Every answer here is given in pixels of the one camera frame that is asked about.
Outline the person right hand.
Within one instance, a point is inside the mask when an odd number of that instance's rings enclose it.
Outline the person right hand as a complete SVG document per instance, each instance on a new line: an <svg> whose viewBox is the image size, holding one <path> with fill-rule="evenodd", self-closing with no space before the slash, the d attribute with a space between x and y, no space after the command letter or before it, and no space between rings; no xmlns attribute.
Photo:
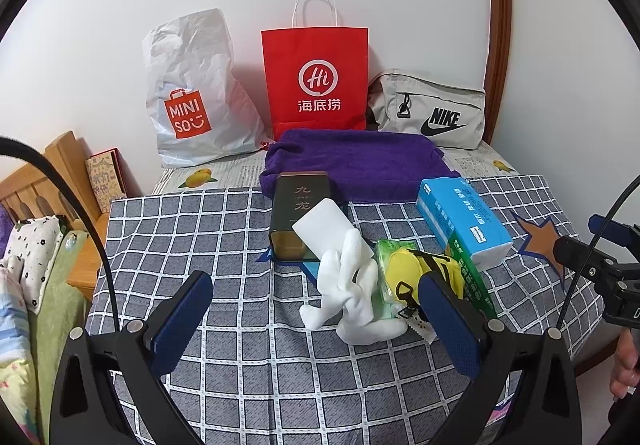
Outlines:
<svg viewBox="0 0 640 445"><path fill-rule="evenodd" d="M623 399L631 387L638 385L638 359L634 336L630 329L624 328L618 337L610 379L610 391L616 399Z"/></svg>

